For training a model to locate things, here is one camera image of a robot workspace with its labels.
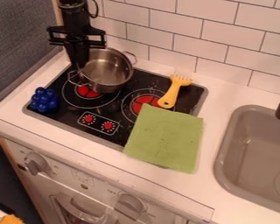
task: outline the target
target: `yellow object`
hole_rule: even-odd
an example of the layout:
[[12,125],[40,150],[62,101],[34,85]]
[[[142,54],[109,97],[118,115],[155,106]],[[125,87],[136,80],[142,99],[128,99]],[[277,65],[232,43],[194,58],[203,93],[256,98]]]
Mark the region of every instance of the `yellow object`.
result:
[[178,98],[179,88],[182,86],[189,86],[192,83],[192,79],[179,74],[172,74],[170,79],[172,84],[169,90],[161,99],[157,101],[158,106],[164,109],[173,108]]
[[19,218],[17,218],[14,214],[5,215],[0,224],[24,224]]

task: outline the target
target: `white countertop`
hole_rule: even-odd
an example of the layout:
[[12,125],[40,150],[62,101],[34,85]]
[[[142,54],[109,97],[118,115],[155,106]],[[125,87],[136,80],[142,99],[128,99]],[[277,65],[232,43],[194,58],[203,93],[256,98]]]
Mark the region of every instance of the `white countertop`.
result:
[[[204,118],[204,132],[199,149],[198,167],[196,173],[189,175],[136,160],[117,150],[24,114],[23,106],[30,100],[35,88],[46,86],[68,64],[66,55],[61,52],[0,103],[1,135],[28,143],[32,140],[34,133],[43,137],[44,141],[49,142],[50,140],[66,146],[68,153],[66,150],[61,153],[54,148],[44,150],[65,158],[73,153],[68,150],[70,148],[92,158],[93,163],[90,164],[92,166],[97,161],[101,161],[164,186],[214,208],[213,221],[220,224],[280,224],[280,213],[230,194],[217,183],[213,174],[214,160],[232,112],[238,107],[248,104],[275,109],[280,102],[280,95],[195,73],[193,75],[194,83],[206,87],[209,94],[199,113],[199,117]],[[139,60],[136,67],[164,75],[169,75],[173,71],[172,67],[146,60]],[[28,130],[28,132],[20,135],[19,133],[23,130]]]

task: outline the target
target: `gray wall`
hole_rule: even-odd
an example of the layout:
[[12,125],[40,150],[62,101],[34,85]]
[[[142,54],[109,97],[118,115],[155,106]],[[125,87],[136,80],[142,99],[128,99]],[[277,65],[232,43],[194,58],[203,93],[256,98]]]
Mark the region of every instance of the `gray wall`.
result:
[[52,0],[0,0],[0,101],[57,52],[48,25]]

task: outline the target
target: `pot handle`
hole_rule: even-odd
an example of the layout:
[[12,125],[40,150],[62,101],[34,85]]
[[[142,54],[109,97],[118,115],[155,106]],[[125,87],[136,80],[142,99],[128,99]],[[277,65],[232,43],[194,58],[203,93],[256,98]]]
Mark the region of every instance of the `pot handle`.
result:
[[134,58],[134,62],[132,62],[132,65],[134,66],[136,63],[138,63],[138,59],[137,56],[132,53],[132,52],[122,52],[123,54],[125,54],[127,57],[132,56]]
[[87,82],[82,83],[82,74],[80,70],[73,70],[67,73],[67,80],[72,83],[75,86],[81,87],[81,86],[86,86],[88,85]]

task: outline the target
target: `red knob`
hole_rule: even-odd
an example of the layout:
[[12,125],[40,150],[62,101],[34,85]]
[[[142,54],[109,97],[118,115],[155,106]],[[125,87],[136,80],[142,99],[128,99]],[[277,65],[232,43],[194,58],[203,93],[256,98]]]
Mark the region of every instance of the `red knob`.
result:
[[113,124],[111,122],[105,122],[105,124],[104,124],[105,130],[110,130],[110,129],[112,129],[112,127],[113,127]]
[[94,120],[94,118],[91,115],[86,116],[84,119],[87,123],[91,123]]

